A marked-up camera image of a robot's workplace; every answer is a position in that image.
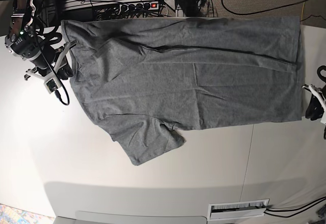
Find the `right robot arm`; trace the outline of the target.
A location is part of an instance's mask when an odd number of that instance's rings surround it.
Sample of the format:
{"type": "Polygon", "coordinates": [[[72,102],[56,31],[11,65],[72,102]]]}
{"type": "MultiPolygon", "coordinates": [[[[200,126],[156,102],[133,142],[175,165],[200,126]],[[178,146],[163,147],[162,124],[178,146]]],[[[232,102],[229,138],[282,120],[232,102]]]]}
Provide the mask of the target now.
{"type": "Polygon", "coordinates": [[[63,80],[73,76],[67,61],[67,53],[76,45],[76,41],[67,42],[59,48],[54,48],[62,40],[59,33],[59,13],[55,0],[15,0],[12,25],[5,37],[5,47],[14,56],[29,61],[33,69],[26,71],[24,79],[39,78],[47,91],[60,95],[63,80]],[[54,7],[53,29],[45,32],[46,24],[41,15],[48,7],[54,7]]]}

